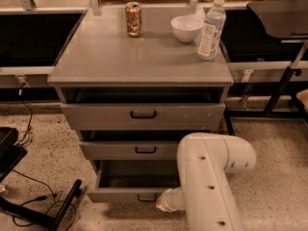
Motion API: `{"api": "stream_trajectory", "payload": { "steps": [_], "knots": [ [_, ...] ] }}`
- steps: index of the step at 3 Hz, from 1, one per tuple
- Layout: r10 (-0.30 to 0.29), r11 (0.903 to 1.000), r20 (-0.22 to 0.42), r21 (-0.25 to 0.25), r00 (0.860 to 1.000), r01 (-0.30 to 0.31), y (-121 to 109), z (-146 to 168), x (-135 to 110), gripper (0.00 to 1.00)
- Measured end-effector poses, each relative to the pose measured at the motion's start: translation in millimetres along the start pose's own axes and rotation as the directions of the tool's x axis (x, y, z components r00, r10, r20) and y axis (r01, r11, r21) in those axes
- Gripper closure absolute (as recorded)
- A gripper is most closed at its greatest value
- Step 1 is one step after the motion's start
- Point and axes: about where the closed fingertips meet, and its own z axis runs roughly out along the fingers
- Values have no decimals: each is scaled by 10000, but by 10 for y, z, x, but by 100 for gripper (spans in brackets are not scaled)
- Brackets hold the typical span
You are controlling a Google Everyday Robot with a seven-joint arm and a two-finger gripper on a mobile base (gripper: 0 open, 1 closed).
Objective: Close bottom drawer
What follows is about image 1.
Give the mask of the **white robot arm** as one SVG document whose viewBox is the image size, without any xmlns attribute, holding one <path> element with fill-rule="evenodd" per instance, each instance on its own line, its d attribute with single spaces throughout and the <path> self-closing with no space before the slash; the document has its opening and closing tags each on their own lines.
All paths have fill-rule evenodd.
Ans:
<svg viewBox="0 0 308 231">
<path fill-rule="evenodd" d="M 177 148 L 180 186 L 164 191 L 156 207 L 164 212 L 184 211 L 190 231 L 245 231 L 226 175 L 249 172 L 255 164 L 255 150 L 244 139 L 189 134 Z"/>
</svg>

